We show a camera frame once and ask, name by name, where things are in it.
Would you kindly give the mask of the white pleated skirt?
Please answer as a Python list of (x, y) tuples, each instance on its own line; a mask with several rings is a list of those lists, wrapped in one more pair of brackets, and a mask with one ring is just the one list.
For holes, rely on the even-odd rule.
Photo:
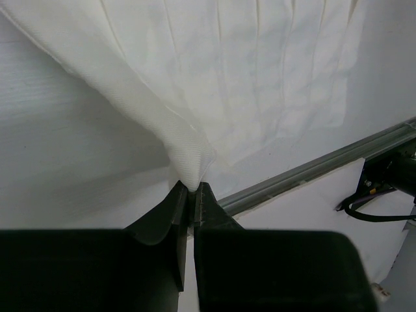
[(340, 126), (366, 1), (2, 1), (67, 72), (165, 146), (186, 187)]

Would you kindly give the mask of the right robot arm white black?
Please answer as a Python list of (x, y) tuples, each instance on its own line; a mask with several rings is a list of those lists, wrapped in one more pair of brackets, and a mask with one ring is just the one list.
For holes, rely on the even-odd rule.
[(395, 157), (386, 171), (386, 181), (394, 189), (415, 197), (415, 159)]

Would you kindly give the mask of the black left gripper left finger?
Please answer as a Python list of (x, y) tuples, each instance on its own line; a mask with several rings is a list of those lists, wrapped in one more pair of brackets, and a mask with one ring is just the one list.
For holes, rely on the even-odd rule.
[(1, 232), (2, 311), (176, 311), (184, 289), (188, 190), (123, 229)]

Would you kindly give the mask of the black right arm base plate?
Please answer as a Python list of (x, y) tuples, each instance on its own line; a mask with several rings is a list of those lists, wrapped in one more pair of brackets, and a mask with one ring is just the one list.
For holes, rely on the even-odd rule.
[(388, 190), (397, 190), (387, 183), (386, 171), (391, 161), (400, 155), (415, 159), (415, 148), (396, 149), (367, 161), (361, 173), (357, 193), (360, 196), (367, 196), (371, 194), (385, 194)]

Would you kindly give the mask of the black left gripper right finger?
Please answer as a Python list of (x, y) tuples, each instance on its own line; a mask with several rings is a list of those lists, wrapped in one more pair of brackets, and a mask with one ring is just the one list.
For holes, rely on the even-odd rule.
[(209, 184), (196, 191), (201, 311), (377, 311), (358, 251), (332, 231), (244, 229)]

